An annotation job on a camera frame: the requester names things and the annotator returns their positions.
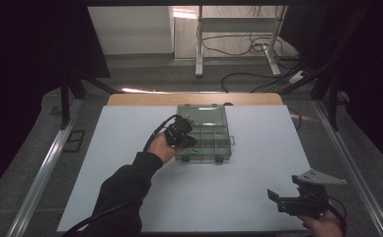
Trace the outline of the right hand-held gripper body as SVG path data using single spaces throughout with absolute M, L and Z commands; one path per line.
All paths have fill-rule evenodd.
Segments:
M 326 185 L 345 185 L 344 179 L 310 169 L 298 176 L 302 181 L 297 185 L 298 197 L 280 197 L 277 203 L 279 212 L 289 215 L 307 215 L 319 218 L 329 209 Z

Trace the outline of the black rectangular floor frame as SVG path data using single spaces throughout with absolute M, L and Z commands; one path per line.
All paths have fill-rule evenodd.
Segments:
M 85 130 L 73 130 L 70 132 L 64 147 L 64 152 L 77 153 L 82 145 L 85 136 Z

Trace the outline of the person's right hand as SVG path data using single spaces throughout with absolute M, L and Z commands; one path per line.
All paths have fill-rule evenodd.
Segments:
M 306 215 L 298 215 L 298 218 L 310 230 L 312 237 L 344 237 L 339 220 L 330 211 L 318 219 Z

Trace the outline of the person's left hand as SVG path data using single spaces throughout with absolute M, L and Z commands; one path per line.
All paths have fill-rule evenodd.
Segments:
M 163 132 L 156 134 L 147 148 L 147 152 L 158 156 L 164 164 L 167 164 L 176 154 L 182 151 L 182 147 L 172 147 L 169 145 Z

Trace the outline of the aluminium rail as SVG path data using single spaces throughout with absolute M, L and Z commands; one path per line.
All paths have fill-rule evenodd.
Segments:
M 81 99 L 75 99 L 72 103 L 70 107 L 69 122 L 65 128 L 61 128 L 57 132 L 51 146 L 49 147 L 48 152 L 46 153 L 45 158 L 41 163 L 41 166 L 32 185 L 6 234 L 6 237 L 24 236 L 26 229 L 28 228 L 30 221 L 35 213 L 36 207 L 38 206 L 38 202 L 44 192 L 46 184 L 48 183 L 52 171 L 63 150 L 64 144 L 73 128 L 76 119 L 78 118 L 78 113 L 82 104 L 83 100 Z
M 366 184 L 365 179 L 357 168 L 353 157 L 348 151 L 340 133 L 336 131 L 329 122 L 328 112 L 323 103 L 321 101 L 314 100 L 313 105 L 325 130 L 330 136 L 339 156 L 341 157 L 342 162 L 345 165 L 345 169 L 351 178 L 351 181 L 355 186 L 355 189 L 357 190 L 360 199 L 362 200 L 376 230 L 378 231 L 379 236 L 383 237 L 383 208 L 378 202 L 377 197 L 372 193 L 371 189 L 369 189 L 368 185 Z

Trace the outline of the white cabinet panel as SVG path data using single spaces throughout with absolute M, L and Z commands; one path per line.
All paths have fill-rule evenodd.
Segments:
M 104 54 L 174 51 L 174 17 L 169 6 L 89 7 Z

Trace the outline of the white power strip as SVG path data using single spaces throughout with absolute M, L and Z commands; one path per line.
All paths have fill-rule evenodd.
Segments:
M 293 84 L 299 80 L 301 80 L 303 78 L 303 71 L 299 71 L 297 72 L 295 75 L 293 75 L 290 79 L 289 79 L 289 83 L 290 84 Z

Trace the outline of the black metal stand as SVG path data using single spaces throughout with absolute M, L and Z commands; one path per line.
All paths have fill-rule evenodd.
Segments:
M 61 76 L 60 93 L 61 93 L 61 129 L 65 129 L 71 119 L 69 93 L 72 93 L 75 99 L 82 100 L 86 97 L 87 91 L 82 83 L 85 80 L 97 88 L 107 92 L 110 95 L 120 94 L 120 91 L 106 85 L 98 78 L 93 77 L 80 70 L 72 70 L 64 72 Z
M 279 95 L 286 95 L 297 88 L 307 84 L 308 82 L 317 79 L 318 82 L 311 90 L 311 98 L 313 100 L 322 100 L 326 92 L 329 92 L 329 104 L 328 104 L 328 121 L 334 130 L 338 130 L 337 126 L 337 105 L 338 105 L 338 81 L 333 72 L 333 66 L 329 63 L 324 64 L 319 69 L 303 76 L 297 82 L 279 89 Z

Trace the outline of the clear plastic organizer box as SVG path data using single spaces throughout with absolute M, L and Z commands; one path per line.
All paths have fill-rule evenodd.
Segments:
M 190 136 L 197 140 L 194 147 L 186 148 L 176 156 L 184 163 L 226 163 L 232 155 L 232 137 L 224 106 L 184 105 L 178 106 L 178 114 L 192 121 Z M 192 154 L 192 149 L 199 154 Z

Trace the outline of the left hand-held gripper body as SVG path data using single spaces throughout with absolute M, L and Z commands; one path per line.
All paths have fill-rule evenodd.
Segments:
M 192 132 L 192 121 L 188 118 L 175 115 L 175 120 L 164 131 L 169 145 L 174 147 L 188 147 L 188 138 Z

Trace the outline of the white metal desk frame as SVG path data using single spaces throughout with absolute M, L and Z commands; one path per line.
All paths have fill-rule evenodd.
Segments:
M 286 6 L 277 11 L 273 18 L 204 18 L 203 7 L 198 7 L 196 29 L 195 75 L 201 77 L 203 72 L 203 44 L 204 33 L 263 33 L 270 34 L 268 47 L 264 50 L 273 76 L 279 76 L 276 59 L 273 55 L 274 45 L 282 24 Z

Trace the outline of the white table sheet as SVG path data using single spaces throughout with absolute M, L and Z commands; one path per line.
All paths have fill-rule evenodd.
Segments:
M 58 225 L 91 216 L 102 182 L 134 160 L 174 106 L 105 106 Z M 232 156 L 223 164 L 173 160 L 153 177 L 140 216 L 145 233 L 299 231 L 299 219 L 268 199 L 298 192 L 291 178 L 309 170 L 285 106 L 229 106 Z

